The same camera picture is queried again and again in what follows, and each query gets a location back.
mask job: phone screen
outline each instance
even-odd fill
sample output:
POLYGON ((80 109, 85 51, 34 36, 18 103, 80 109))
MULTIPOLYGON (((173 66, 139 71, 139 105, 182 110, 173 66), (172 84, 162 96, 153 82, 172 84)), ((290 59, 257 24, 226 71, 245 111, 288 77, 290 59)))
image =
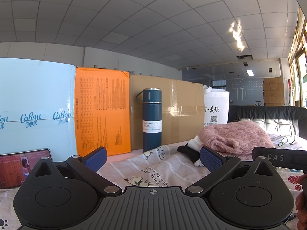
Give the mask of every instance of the phone screen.
POLYGON ((44 149, 1 155, 0 189, 20 186, 43 156, 51 158, 50 151, 44 149))

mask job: vacuum bottle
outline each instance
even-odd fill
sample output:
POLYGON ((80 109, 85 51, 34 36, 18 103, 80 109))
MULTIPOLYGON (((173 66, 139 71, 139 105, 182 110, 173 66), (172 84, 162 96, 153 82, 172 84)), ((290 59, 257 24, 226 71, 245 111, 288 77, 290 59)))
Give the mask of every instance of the vacuum bottle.
POLYGON ((146 88, 135 99, 143 102, 143 151, 161 146, 162 140, 162 92, 158 88, 146 88), (143 93, 143 100, 138 96, 143 93))

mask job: thermos handle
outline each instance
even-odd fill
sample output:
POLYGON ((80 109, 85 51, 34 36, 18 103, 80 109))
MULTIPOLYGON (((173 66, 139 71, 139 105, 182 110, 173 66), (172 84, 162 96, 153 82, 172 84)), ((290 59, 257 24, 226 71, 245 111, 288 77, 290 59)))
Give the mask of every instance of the thermos handle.
POLYGON ((138 102, 143 102, 142 100, 138 100, 138 96, 142 93, 143 91, 141 91, 138 95, 136 95, 135 100, 138 102))

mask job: pink sweater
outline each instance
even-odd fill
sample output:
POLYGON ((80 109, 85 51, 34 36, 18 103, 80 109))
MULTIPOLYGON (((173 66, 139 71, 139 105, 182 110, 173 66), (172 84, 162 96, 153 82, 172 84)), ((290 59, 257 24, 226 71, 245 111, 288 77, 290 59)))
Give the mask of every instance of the pink sweater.
POLYGON ((240 159, 252 159, 254 147, 274 148, 268 134, 252 121, 205 126, 199 139, 209 148, 223 156, 235 155, 240 159))

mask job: stacked cardboard box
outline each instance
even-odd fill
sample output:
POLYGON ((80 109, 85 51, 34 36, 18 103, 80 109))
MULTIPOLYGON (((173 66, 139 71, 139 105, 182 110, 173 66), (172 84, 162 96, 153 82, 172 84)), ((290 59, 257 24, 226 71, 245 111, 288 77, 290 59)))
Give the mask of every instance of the stacked cardboard box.
POLYGON ((284 106, 284 84, 282 78, 263 79, 263 102, 265 106, 284 106))

